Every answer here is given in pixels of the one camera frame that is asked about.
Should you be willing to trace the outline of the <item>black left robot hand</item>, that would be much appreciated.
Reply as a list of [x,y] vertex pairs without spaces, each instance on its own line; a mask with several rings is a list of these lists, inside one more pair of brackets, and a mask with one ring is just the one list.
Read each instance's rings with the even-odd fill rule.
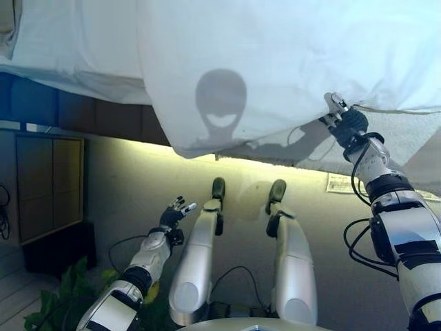
[[165,229],[176,229],[179,222],[189,213],[193,212],[197,207],[197,203],[185,204],[185,199],[178,196],[163,211],[159,225]]

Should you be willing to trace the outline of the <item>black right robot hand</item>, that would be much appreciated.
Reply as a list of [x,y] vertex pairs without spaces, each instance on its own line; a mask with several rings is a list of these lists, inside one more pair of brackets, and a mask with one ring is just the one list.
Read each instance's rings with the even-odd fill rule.
[[367,131],[366,116],[349,106],[340,94],[327,92],[324,99],[329,111],[319,118],[319,121],[326,126],[340,145],[346,144],[347,141],[352,140],[352,137]]

